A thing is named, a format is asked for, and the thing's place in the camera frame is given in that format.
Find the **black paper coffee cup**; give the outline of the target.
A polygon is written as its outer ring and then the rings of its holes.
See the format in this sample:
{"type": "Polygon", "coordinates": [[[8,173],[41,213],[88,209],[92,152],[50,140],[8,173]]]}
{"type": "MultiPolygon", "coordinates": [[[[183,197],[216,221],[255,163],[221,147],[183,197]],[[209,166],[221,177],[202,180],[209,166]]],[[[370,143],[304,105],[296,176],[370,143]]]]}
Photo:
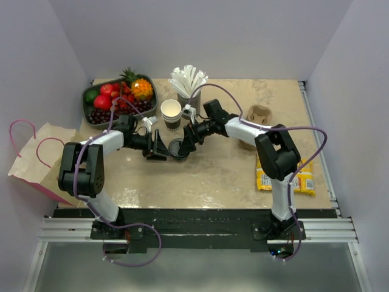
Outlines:
{"type": "Polygon", "coordinates": [[[180,156],[180,157],[177,157],[177,156],[173,156],[172,157],[176,162],[185,162],[187,160],[187,157],[186,156],[180,156]]]}

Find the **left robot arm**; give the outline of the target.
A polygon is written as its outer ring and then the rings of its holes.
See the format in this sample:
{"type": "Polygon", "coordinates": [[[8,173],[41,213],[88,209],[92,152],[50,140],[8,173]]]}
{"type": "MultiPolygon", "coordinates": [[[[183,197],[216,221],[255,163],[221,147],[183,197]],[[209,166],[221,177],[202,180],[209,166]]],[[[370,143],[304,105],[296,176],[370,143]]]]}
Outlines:
{"type": "Polygon", "coordinates": [[[104,190],[106,155],[130,148],[140,150],[147,160],[166,161],[170,152],[159,131],[151,132],[147,118],[143,119],[146,133],[136,131],[137,120],[122,114],[115,126],[83,142],[64,145],[58,177],[58,187],[83,202],[94,214],[92,228],[109,238],[123,237],[127,227],[120,207],[104,190]]]}

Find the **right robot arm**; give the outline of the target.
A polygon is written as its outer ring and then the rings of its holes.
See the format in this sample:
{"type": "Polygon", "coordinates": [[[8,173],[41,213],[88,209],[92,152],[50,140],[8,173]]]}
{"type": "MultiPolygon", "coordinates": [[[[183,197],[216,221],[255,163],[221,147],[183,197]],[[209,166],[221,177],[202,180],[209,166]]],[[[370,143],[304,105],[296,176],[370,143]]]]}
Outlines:
{"type": "Polygon", "coordinates": [[[239,139],[254,146],[261,167],[272,184],[271,233],[276,238],[286,238],[296,220],[290,183],[301,159],[286,127],[248,122],[222,109],[216,99],[203,104],[203,107],[207,118],[201,123],[196,121],[195,108],[189,104],[183,107],[182,114],[189,117],[190,122],[184,126],[184,139],[177,154],[187,156],[196,151],[196,144],[203,144],[204,139],[212,134],[239,139]]]}

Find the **black plastic cup lid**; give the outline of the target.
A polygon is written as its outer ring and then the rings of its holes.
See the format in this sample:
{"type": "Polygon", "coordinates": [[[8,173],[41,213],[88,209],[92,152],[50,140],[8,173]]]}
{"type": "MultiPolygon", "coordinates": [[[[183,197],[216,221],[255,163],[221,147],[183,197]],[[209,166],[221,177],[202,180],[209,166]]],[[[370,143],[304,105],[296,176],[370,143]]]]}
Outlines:
{"type": "Polygon", "coordinates": [[[188,157],[187,155],[180,155],[179,154],[179,149],[181,147],[182,142],[183,142],[182,138],[176,138],[170,142],[168,149],[169,149],[169,152],[171,154],[171,157],[173,157],[173,156],[177,156],[177,157],[186,156],[186,157],[188,157]]]}

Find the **brown paper bag pink handles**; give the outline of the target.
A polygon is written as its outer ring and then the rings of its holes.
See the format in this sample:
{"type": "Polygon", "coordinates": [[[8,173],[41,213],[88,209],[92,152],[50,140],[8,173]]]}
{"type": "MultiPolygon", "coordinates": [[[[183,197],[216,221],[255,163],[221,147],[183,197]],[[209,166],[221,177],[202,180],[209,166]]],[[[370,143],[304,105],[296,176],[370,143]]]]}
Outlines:
{"type": "Polygon", "coordinates": [[[25,146],[16,151],[16,159],[8,175],[27,183],[54,201],[77,207],[80,202],[60,190],[57,176],[64,145],[80,141],[81,135],[77,130],[46,123],[39,130],[33,130],[33,136],[25,146]]]}

